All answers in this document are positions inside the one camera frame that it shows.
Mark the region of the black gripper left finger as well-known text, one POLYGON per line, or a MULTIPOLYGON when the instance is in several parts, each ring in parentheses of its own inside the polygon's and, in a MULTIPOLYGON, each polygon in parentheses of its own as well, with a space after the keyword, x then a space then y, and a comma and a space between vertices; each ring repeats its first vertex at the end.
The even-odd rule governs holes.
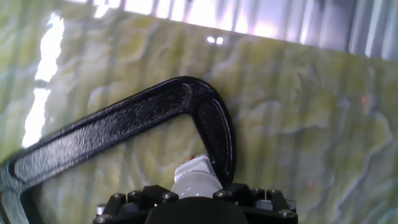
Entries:
POLYGON ((159 185, 146 186, 127 194, 116 193, 106 204, 97 206, 93 224, 145 224, 156 206, 178 199, 178 194, 159 185))

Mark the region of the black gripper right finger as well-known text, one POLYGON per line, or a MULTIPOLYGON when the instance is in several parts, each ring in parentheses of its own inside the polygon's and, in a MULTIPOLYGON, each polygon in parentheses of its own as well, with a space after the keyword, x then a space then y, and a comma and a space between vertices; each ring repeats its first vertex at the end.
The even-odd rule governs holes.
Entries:
POLYGON ((295 202, 280 190, 251 189, 246 184, 231 184, 213 194, 232 208, 228 217, 237 223, 298 224, 295 202))

